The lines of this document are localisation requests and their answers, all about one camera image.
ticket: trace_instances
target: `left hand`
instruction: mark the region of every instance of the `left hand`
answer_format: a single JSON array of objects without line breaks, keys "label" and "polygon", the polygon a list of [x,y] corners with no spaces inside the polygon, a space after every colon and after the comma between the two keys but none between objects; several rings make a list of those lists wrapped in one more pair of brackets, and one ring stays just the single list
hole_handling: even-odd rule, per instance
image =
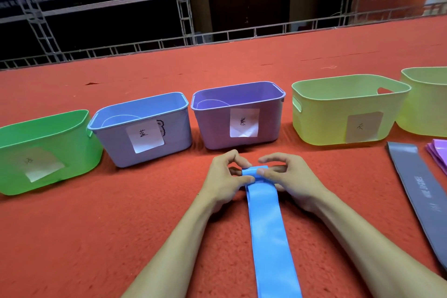
[{"label": "left hand", "polygon": [[214,157],[207,178],[200,190],[199,196],[207,196],[215,202],[214,213],[219,211],[223,204],[230,202],[242,186],[255,181],[252,176],[241,176],[242,172],[238,168],[228,167],[233,162],[241,168],[252,166],[235,149]]}]

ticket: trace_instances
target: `right hand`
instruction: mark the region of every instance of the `right hand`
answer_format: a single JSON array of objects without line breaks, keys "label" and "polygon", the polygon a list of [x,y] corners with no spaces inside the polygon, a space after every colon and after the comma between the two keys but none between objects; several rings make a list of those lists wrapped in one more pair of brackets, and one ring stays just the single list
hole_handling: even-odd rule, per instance
[{"label": "right hand", "polygon": [[330,193],[300,156],[277,152],[260,157],[258,161],[262,164],[269,162],[286,163],[286,165],[272,166],[268,169],[259,168],[257,173],[279,184],[306,211],[312,211],[314,200]]}]

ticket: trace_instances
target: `yellow plastic basket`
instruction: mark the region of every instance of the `yellow plastic basket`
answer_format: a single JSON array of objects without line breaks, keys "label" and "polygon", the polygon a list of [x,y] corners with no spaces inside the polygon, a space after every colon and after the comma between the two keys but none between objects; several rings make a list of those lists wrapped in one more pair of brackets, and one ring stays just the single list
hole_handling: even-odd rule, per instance
[{"label": "yellow plastic basket", "polygon": [[447,137],[447,67],[403,69],[400,80],[411,86],[399,116],[399,127],[426,136]]},{"label": "yellow plastic basket", "polygon": [[[380,89],[389,93],[379,94]],[[385,138],[411,87],[370,74],[292,84],[293,127],[312,145],[371,142]]]}]

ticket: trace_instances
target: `forearm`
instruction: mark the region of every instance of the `forearm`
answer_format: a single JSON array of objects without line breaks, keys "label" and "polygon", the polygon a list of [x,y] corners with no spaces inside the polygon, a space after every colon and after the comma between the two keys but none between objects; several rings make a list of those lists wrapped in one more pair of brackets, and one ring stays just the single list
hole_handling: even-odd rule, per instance
[{"label": "forearm", "polygon": [[198,195],[122,298],[183,298],[214,202]]},{"label": "forearm", "polygon": [[447,282],[409,256],[333,193],[313,212],[343,246],[375,298],[441,298]]}]

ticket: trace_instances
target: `green plastic basket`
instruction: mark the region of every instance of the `green plastic basket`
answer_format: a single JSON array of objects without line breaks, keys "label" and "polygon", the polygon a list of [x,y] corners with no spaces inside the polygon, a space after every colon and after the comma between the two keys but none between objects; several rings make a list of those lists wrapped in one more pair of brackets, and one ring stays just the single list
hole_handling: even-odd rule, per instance
[{"label": "green plastic basket", "polygon": [[[389,93],[379,94],[380,89]],[[313,145],[371,142],[391,130],[411,87],[370,74],[292,84],[293,127]]]},{"label": "green plastic basket", "polygon": [[396,119],[405,131],[447,137],[447,67],[403,69],[400,81],[411,92]]},{"label": "green plastic basket", "polygon": [[97,166],[103,148],[89,121],[87,110],[77,110],[0,128],[0,193],[24,193]]}]

